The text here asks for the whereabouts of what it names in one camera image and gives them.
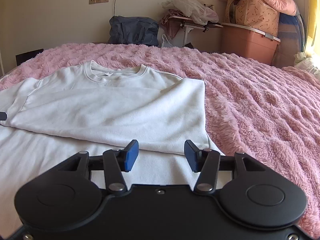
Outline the patterned beige storage bag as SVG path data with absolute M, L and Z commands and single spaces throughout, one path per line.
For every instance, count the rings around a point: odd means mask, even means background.
M 263 0 L 227 0 L 225 23 L 244 25 L 276 37 L 279 15 Z

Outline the dark blue duffel bag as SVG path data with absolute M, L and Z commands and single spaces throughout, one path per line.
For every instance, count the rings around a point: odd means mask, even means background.
M 159 45 L 159 25 L 151 18 L 113 16 L 109 23 L 109 44 Z

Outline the orange plastic storage bin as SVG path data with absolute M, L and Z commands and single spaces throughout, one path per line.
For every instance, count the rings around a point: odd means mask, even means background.
M 222 23 L 221 52 L 270 65 L 280 39 L 266 32 L 232 23 Z

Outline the white ruffled fabric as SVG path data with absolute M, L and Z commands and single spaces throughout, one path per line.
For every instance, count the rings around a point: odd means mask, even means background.
M 307 71 L 309 74 L 312 74 L 316 79 L 319 80 L 319 55 L 306 55 L 304 52 L 300 51 L 295 55 L 294 67 Z

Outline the pink fluffy bed blanket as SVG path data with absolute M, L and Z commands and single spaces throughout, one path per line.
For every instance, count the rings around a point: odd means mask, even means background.
M 89 60 L 121 69 L 141 64 L 206 84 L 207 131 L 227 155 L 244 151 L 300 186 L 308 207 L 300 226 L 319 237 L 319 81 L 234 54 L 145 45 L 64 44 L 1 79 L 1 89 Z

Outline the translucent plastic bag pile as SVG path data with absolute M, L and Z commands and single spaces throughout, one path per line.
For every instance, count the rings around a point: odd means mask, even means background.
M 219 21 L 217 13 L 199 0 L 168 0 L 162 2 L 162 7 L 164 9 L 179 10 L 184 16 L 199 25 L 207 25 L 208 22 L 217 23 Z

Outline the black box beside bed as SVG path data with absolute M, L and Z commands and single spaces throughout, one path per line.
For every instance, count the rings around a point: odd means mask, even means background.
M 38 54 L 42 53 L 44 49 L 38 49 L 38 50 L 33 50 L 29 51 L 26 53 L 21 53 L 16 55 L 16 64 L 17 66 L 20 66 L 22 63 L 36 57 Z

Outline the white plastic bag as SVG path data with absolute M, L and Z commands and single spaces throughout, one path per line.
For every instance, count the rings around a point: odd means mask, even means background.
M 170 43 L 167 36 L 165 34 L 163 34 L 161 48 L 172 48 L 172 47 L 174 47 L 174 46 Z

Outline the small folding side table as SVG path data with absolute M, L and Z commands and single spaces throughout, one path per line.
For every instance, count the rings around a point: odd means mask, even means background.
M 182 43 L 183 46 L 185 46 L 188 43 L 187 42 L 188 34 L 193 29 L 198 29 L 198 30 L 201 30 L 203 33 L 205 33 L 209 29 L 223 28 L 223 25 L 220 23 L 208 22 L 206 25 L 200 25 L 195 23 L 191 18 L 188 18 L 188 17 L 173 16 L 171 19 L 178 22 L 180 24 L 180 28 L 184 30 L 183 43 Z

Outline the white sweatshirt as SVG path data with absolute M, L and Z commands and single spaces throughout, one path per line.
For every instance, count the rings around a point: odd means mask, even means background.
M 183 148 L 216 149 L 206 132 L 205 84 L 145 65 L 95 61 L 28 78 L 1 91 L 1 235 L 20 227 L 18 189 L 80 151 L 100 155 L 139 142 L 128 184 L 189 184 Z

